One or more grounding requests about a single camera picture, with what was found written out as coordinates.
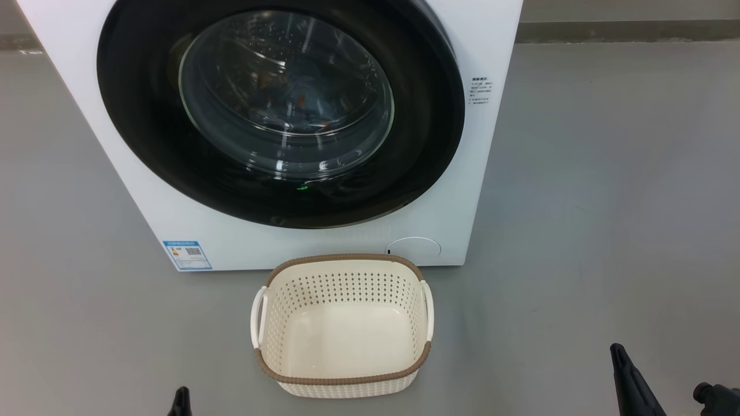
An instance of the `beige basket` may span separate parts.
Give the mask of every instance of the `beige basket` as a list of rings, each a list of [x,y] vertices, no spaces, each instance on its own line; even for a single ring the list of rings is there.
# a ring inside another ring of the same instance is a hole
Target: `beige basket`
[[[421,271],[395,255],[281,264],[252,306],[262,370],[297,396],[399,392],[429,354],[434,304]]]

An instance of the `round glass door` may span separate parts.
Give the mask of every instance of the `round glass door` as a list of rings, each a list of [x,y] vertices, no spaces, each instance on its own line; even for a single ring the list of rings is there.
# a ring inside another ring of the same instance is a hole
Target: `round glass door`
[[[389,80],[342,30],[276,10],[205,29],[184,53],[179,91],[216,149],[276,179],[341,175],[383,145],[394,119]]]

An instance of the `basket rim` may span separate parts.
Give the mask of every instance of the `basket rim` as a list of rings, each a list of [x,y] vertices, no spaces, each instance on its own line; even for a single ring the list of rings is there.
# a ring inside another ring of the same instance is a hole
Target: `basket rim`
[[[417,276],[419,281],[424,280],[424,275],[421,270],[412,262],[406,260],[403,257],[390,254],[333,254],[333,255],[314,255],[310,257],[296,258],[294,260],[286,261],[270,272],[270,276],[267,278],[265,286],[270,287],[270,283],[275,277],[280,274],[283,270],[288,269],[291,266],[297,266],[298,264],[307,263],[320,263],[323,261],[341,261],[341,260],[375,260],[375,261],[391,261],[394,263],[400,263],[408,267]],[[426,341],[424,344],[424,350],[421,356],[408,368],[398,372],[370,375],[365,377],[352,377],[352,378],[302,378],[302,377],[288,377],[281,375],[271,369],[265,362],[262,356],[262,350],[255,348],[255,356],[257,362],[260,365],[262,371],[267,374],[270,378],[276,380],[279,383],[287,384],[304,384],[309,386],[340,386],[344,384],[366,384],[366,383],[378,383],[382,381],[396,380],[399,378],[408,377],[414,374],[426,361],[431,350],[431,341]]]

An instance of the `white handle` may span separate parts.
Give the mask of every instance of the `white handle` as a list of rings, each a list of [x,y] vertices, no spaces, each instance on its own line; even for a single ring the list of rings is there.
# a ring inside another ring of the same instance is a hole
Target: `white handle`
[[[252,304],[252,316],[250,317],[251,323],[249,325],[249,329],[252,332],[252,345],[255,348],[260,348],[262,337],[264,335],[265,312],[267,312],[267,297],[265,296],[266,290],[267,286],[262,286],[262,289],[260,289],[260,291],[257,292],[257,296],[255,296],[255,302]],[[262,319],[260,319],[260,323],[258,323],[257,318],[260,315],[260,305],[262,305]]]
[[[426,340],[431,341],[434,335],[434,301],[431,298],[431,290],[426,281],[421,281],[421,287],[424,294],[424,304],[426,305]]]

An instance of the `white washing machine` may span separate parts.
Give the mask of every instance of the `white washing machine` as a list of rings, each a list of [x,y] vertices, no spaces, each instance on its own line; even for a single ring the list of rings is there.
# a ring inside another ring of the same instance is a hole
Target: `white washing machine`
[[[18,0],[181,271],[463,264],[521,2]]]

